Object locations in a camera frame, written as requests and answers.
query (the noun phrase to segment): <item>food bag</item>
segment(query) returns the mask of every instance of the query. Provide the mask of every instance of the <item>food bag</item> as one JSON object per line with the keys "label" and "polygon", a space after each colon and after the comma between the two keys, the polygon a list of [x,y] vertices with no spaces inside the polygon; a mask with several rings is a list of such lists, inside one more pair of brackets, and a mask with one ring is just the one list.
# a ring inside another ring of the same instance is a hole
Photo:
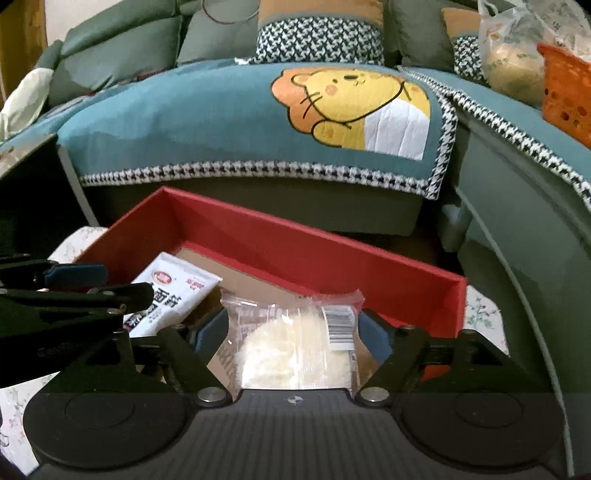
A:
{"label": "food bag", "polygon": [[525,7],[498,13],[486,0],[479,0],[478,10],[480,57],[488,84],[499,93],[539,108],[544,95],[544,59],[537,45],[553,42],[553,33]]}
{"label": "food bag", "polygon": [[228,337],[233,356],[228,390],[356,391],[357,318],[360,291],[345,296],[307,297],[289,306],[259,304],[228,292]]}
{"label": "food bag", "polygon": [[574,0],[525,0],[499,13],[478,0],[482,70],[491,88],[539,108],[544,97],[544,59],[539,43],[578,57],[591,55],[591,27]]}
{"label": "food bag", "polygon": [[162,252],[133,281],[152,285],[152,305],[143,312],[124,316],[123,327],[129,330],[130,337],[142,337],[181,323],[221,280],[186,260]]}

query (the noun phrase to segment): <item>barcode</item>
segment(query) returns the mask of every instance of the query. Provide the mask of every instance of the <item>barcode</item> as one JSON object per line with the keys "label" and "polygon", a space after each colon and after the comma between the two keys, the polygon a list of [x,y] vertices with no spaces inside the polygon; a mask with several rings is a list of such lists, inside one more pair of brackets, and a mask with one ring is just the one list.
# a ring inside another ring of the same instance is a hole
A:
{"label": "barcode", "polygon": [[355,311],[348,305],[322,307],[331,350],[355,350]]}

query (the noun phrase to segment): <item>orange plastic basket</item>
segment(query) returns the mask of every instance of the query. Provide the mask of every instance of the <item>orange plastic basket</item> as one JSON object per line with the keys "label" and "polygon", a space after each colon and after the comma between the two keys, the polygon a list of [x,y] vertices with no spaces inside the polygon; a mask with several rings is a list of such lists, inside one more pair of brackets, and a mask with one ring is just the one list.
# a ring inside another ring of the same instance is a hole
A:
{"label": "orange plastic basket", "polygon": [[591,63],[558,47],[538,45],[544,56],[544,120],[591,148]]}

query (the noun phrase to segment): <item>cushion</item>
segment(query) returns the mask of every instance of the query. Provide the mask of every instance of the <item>cushion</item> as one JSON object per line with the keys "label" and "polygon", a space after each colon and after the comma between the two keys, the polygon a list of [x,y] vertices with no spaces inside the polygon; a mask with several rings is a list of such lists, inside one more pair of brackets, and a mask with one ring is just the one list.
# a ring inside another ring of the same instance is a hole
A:
{"label": "cushion", "polygon": [[478,44],[479,13],[459,8],[444,8],[442,13],[453,46],[454,72],[466,80],[485,82]]}
{"label": "cushion", "polygon": [[201,0],[191,0],[179,5],[178,10],[181,15],[194,15],[197,11],[201,10]]}
{"label": "cushion", "polygon": [[[251,57],[256,50],[257,18],[233,25],[220,25],[199,8],[189,23],[183,46],[178,55],[178,64],[199,60]],[[208,0],[207,11],[220,21],[236,21],[248,18],[256,12],[258,0]]]}
{"label": "cushion", "polygon": [[8,140],[37,120],[47,100],[53,73],[43,67],[33,69],[10,94],[0,112],[0,141]]}
{"label": "cushion", "polygon": [[50,107],[141,74],[173,67],[181,18],[147,23],[62,59],[51,82]]}
{"label": "cushion", "polygon": [[[478,10],[476,0],[388,0],[394,28],[398,33],[402,64],[453,72],[453,48],[447,36],[443,8]],[[499,12],[514,7],[493,0]]]}
{"label": "cushion", "polygon": [[122,0],[72,28],[61,49],[69,57],[134,27],[177,14],[176,0]]}
{"label": "cushion", "polygon": [[261,0],[251,63],[384,64],[381,0]]}
{"label": "cushion", "polygon": [[37,60],[34,68],[55,70],[57,64],[60,61],[60,52],[63,44],[64,43],[61,40],[56,40],[54,43],[49,45],[45,50],[43,50],[43,53],[39,57],[39,60]]}

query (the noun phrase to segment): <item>bolt head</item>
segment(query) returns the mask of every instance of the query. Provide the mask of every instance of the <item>bolt head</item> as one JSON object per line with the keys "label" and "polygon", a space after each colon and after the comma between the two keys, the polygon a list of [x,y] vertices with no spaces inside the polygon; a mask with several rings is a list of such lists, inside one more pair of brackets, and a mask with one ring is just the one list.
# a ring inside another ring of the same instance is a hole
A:
{"label": "bolt head", "polygon": [[390,393],[385,388],[368,387],[364,388],[361,393],[361,398],[371,403],[378,403],[386,401],[390,397]]}
{"label": "bolt head", "polygon": [[197,398],[206,403],[216,403],[226,398],[226,392],[219,387],[207,387],[197,392]]}

